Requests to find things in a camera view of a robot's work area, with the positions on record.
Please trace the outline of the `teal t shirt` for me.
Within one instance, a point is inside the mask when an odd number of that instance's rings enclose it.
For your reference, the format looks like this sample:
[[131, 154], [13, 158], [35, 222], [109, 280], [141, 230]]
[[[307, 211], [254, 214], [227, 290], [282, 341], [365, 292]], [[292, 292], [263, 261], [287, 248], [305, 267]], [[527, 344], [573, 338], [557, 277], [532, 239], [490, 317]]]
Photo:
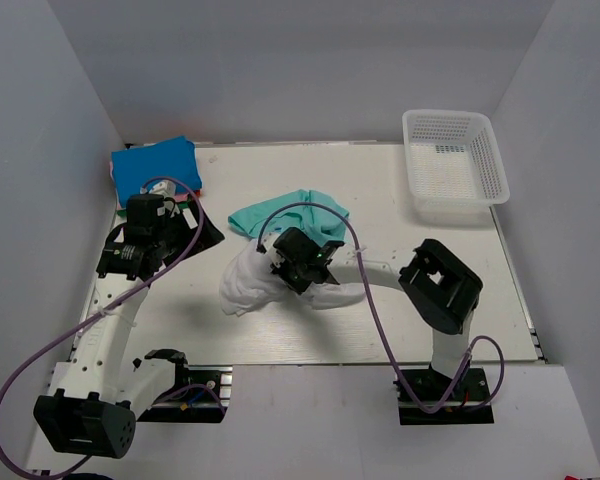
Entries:
[[[229, 227], [239, 235], [257, 238], [262, 225], [272, 213], [298, 202], [321, 204], [345, 218], [349, 217], [349, 211], [331, 196], [316, 190], [300, 189], [235, 211], [228, 216]], [[332, 213], [314, 206], [300, 205], [278, 212], [267, 224], [265, 232], [282, 233], [290, 227], [300, 229], [319, 245], [330, 240], [342, 241], [347, 231], [344, 223]]]

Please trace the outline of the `white t shirt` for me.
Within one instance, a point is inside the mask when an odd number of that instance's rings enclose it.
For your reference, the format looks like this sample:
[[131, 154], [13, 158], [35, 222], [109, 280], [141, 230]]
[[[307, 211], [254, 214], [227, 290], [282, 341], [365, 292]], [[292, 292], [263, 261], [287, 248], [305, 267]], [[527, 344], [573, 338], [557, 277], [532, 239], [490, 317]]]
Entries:
[[[249, 241], [223, 272], [219, 296], [225, 315], [241, 316], [293, 294], [287, 285], [271, 272], [269, 258], [256, 249], [255, 239]], [[346, 307], [363, 301], [364, 287], [359, 283], [312, 284], [299, 295], [303, 304], [314, 310]]]

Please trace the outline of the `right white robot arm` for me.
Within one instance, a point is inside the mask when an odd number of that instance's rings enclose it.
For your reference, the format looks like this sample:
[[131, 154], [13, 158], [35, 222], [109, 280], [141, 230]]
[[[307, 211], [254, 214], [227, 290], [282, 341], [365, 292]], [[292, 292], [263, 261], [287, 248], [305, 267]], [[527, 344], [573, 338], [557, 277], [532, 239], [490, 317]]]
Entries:
[[425, 239], [412, 252], [373, 250], [353, 242], [324, 245], [293, 227], [265, 236], [259, 251], [271, 261], [271, 272], [300, 295], [312, 286], [379, 286], [402, 291], [432, 329], [429, 377], [444, 399], [457, 397], [468, 385], [469, 333], [483, 281], [444, 244]]

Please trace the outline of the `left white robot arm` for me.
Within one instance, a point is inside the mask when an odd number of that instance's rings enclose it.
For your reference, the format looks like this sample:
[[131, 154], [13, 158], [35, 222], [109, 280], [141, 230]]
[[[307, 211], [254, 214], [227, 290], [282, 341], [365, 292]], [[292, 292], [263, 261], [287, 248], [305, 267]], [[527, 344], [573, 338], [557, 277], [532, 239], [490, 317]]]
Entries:
[[129, 199], [126, 220], [107, 236], [96, 268], [88, 312], [97, 319], [82, 329], [72, 359], [34, 406], [54, 451], [121, 458], [146, 410], [189, 392], [184, 353], [154, 349], [130, 368], [123, 365], [124, 353], [149, 281], [223, 239], [196, 197], [185, 209], [161, 194]]

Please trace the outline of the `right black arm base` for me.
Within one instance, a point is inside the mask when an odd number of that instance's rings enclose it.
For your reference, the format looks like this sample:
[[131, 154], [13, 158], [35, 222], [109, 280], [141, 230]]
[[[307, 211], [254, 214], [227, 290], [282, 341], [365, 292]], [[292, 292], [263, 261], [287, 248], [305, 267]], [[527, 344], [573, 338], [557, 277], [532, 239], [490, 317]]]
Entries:
[[[430, 368], [402, 370], [416, 396], [426, 405], [434, 406], [445, 392], [445, 377]], [[398, 398], [399, 423], [402, 426], [487, 425], [494, 423], [492, 407], [479, 404], [489, 395], [489, 385], [483, 368], [470, 367], [454, 388], [450, 397], [434, 414], [423, 412], [408, 396], [398, 379], [394, 380]]]

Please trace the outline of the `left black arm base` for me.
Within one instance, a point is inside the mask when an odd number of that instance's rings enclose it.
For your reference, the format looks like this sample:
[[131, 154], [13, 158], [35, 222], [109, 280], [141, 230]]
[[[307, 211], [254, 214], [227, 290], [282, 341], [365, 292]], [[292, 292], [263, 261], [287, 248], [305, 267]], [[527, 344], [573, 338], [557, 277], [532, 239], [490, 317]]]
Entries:
[[161, 393], [138, 422], [219, 424], [228, 411], [233, 368], [231, 366], [180, 366], [175, 384]]

